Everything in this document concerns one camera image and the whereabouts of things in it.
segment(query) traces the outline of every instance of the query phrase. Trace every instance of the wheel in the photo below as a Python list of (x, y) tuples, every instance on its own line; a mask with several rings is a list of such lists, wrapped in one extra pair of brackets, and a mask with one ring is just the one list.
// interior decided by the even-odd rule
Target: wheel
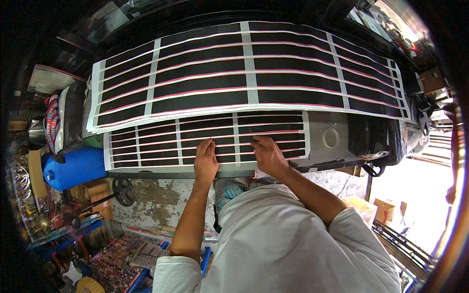
[(114, 178), (113, 191), (115, 193), (119, 192), (119, 194), (116, 196), (116, 199), (121, 205), (129, 207), (134, 204), (135, 191), (132, 183), (130, 183), (128, 179)]

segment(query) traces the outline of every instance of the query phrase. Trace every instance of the man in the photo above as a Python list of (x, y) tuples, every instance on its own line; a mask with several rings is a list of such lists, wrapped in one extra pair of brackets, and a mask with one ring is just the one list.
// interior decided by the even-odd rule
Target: man
[(231, 196), (221, 200), (218, 248), (202, 279), (205, 207), (218, 169), (215, 142), (203, 141), (192, 194), (170, 256), (157, 261), (153, 292), (400, 292), (391, 257), (356, 210), (289, 167), (270, 137), (254, 139), (259, 169), (282, 184), (224, 189)]

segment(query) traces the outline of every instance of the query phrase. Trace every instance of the man's left hand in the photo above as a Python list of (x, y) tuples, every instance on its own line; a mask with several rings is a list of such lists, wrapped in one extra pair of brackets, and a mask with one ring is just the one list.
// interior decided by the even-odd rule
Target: man's left hand
[(196, 182), (212, 183), (218, 170), (215, 157), (215, 142), (209, 138), (197, 146), (196, 161), (194, 163)]

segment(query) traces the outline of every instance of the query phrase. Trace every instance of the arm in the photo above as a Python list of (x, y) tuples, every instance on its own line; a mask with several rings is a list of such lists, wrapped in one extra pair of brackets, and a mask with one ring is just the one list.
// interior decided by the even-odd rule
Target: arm
[(204, 237), (208, 191), (218, 170), (215, 142), (211, 138), (204, 140), (197, 146), (194, 169), (196, 181), (174, 232), (169, 255), (187, 256), (199, 262), (200, 246)]
[(314, 184), (288, 166), (277, 144), (268, 136), (255, 135), (251, 145), (256, 154), (257, 166), (277, 178), (301, 200), (304, 206), (318, 215), (326, 226), (347, 206), (338, 197)]

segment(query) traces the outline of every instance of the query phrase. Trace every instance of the tape roll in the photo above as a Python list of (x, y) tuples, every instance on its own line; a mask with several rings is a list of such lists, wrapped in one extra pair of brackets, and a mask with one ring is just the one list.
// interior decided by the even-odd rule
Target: tape roll
[[(335, 144), (333, 146), (330, 146), (325, 141), (325, 135), (327, 134), (328, 131), (332, 131), (335, 134)], [(329, 149), (335, 149), (339, 145), (339, 142), (340, 142), (340, 137), (339, 137), (339, 133), (337, 132), (337, 130), (335, 130), (334, 128), (329, 128), (326, 131), (324, 131), (324, 133), (323, 133), (323, 144), (324, 144), (325, 147), (327, 147)]]

